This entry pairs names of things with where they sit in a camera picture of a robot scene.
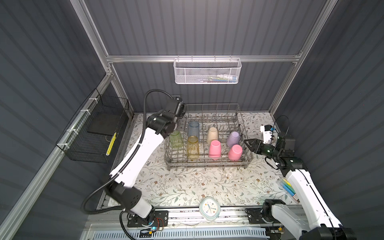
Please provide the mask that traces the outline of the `purple cup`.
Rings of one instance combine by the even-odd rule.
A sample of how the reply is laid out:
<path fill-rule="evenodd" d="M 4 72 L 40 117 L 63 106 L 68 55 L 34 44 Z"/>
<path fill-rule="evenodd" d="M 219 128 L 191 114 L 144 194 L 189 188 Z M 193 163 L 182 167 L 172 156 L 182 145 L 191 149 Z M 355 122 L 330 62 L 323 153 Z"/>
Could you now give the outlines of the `purple cup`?
<path fill-rule="evenodd" d="M 240 142 L 241 136 L 238 132 L 233 131 L 227 137 L 227 146 L 232 148 L 234 145 L 238 145 Z"/>

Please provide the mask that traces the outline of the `pink cup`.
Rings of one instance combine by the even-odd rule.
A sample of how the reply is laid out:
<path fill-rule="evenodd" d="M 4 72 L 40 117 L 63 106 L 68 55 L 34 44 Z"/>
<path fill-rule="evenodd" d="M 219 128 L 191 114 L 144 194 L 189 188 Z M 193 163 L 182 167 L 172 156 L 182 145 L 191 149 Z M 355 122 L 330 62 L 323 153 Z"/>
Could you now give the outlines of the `pink cup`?
<path fill-rule="evenodd" d="M 243 154 L 243 148 L 240 145 L 233 145 L 228 153 L 228 158 L 231 161 L 239 161 Z"/>
<path fill-rule="evenodd" d="M 212 140 L 209 148 L 209 157 L 213 160 L 218 160 L 222 156 L 222 146 L 220 141 Z"/>

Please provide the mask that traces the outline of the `blue textured cup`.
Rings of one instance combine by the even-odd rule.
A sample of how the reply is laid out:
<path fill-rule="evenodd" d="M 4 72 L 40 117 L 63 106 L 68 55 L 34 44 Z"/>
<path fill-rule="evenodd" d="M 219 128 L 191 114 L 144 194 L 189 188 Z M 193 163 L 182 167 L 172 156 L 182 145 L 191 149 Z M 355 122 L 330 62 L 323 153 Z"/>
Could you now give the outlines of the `blue textured cup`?
<path fill-rule="evenodd" d="M 200 140 L 200 124 L 199 122 L 190 122 L 188 126 L 188 138 L 195 136 L 198 141 Z"/>

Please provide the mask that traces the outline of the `green transparent cup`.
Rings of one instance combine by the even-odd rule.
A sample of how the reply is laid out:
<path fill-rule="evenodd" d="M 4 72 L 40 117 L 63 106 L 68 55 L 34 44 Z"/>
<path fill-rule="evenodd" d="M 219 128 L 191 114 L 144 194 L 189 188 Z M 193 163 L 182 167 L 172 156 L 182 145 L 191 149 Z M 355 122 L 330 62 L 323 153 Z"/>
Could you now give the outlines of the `green transparent cup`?
<path fill-rule="evenodd" d="M 174 131 L 170 134 L 170 145 L 172 149 L 183 148 L 184 142 L 180 131 Z"/>

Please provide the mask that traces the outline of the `beige cup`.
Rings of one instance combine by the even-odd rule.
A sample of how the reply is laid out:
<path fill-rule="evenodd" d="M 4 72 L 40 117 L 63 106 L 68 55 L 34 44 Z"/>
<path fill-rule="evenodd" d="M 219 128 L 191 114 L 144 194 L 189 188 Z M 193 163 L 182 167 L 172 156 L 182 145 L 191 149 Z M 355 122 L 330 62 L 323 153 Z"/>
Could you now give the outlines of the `beige cup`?
<path fill-rule="evenodd" d="M 210 127 L 207 134 L 207 143 L 211 144 L 212 141 L 219 139 L 218 129 L 216 127 Z"/>

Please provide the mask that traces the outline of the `yellow transparent cup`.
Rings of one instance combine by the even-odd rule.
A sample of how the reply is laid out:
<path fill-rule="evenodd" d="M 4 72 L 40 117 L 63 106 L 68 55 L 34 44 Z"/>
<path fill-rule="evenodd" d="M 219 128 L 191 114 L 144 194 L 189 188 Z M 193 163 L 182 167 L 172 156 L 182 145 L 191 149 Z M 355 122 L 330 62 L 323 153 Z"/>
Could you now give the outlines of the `yellow transparent cup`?
<path fill-rule="evenodd" d="M 199 139 L 196 136 L 188 137 L 187 142 L 187 158 L 188 160 L 196 160 L 200 156 Z"/>

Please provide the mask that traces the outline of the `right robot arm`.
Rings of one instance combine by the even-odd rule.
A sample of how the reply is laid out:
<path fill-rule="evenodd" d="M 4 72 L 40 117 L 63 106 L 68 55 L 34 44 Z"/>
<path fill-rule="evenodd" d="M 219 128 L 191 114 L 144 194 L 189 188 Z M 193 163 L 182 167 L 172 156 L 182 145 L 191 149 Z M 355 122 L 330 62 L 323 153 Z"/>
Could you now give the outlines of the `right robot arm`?
<path fill-rule="evenodd" d="M 312 181 L 304 162 L 295 157 L 293 150 L 286 148 L 286 140 L 277 137 L 275 146 L 265 144 L 259 139 L 245 140 L 248 149 L 266 160 L 273 160 L 277 170 L 292 185 L 307 221 L 300 219 L 281 200 L 265 200 L 262 216 L 268 222 L 280 222 L 297 240 L 355 240 L 351 228 L 342 225 L 332 213 Z"/>

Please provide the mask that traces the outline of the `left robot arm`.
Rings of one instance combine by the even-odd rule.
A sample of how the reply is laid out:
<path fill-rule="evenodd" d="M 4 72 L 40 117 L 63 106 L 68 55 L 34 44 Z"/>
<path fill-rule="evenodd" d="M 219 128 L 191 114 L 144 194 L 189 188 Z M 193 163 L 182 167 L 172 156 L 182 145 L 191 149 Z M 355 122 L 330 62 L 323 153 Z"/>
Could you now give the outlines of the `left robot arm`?
<path fill-rule="evenodd" d="M 155 92 L 165 94 L 169 99 L 164 109 L 147 116 L 147 98 Z M 185 115 L 184 107 L 182 98 L 173 97 L 164 90 L 152 89 L 145 93 L 143 128 L 140 138 L 119 165 L 111 171 L 109 180 L 83 200 L 81 211 L 84 214 L 97 215 L 119 210 L 122 214 L 134 214 L 146 226 L 153 223 L 155 207 L 143 198 L 142 192 L 134 185 L 141 169 L 154 150 L 177 128 L 178 120 Z M 119 203 L 119 206 L 100 210 L 87 209 L 88 201 L 100 191 L 105 191 L 108 196 Z"/>

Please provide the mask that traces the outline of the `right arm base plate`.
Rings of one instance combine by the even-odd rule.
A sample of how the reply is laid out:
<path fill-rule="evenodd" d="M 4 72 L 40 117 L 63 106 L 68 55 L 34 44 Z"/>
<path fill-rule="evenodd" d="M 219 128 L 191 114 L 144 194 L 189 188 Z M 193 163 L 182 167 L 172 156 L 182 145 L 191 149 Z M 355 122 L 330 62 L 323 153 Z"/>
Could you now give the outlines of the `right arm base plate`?
<path fill-rule="evenodd" d="M 245 208 L 249 224 L 269 224 L 263 217 L 263 208 Z"/>

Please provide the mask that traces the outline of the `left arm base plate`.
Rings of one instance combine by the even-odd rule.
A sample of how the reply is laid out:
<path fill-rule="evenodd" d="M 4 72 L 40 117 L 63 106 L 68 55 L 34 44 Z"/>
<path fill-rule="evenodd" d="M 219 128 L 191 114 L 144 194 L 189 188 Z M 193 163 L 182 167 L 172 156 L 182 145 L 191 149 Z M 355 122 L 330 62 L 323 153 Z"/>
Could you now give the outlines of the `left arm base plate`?
<path fill-rule="evenodd" d="M 139 228 L 139 227 L 167 227 L 169 220 L 169 211 L 155 211 L 154 217 L 150 222 L 146 222 L 138 215 L 128 215 L 128 228 Z"/>

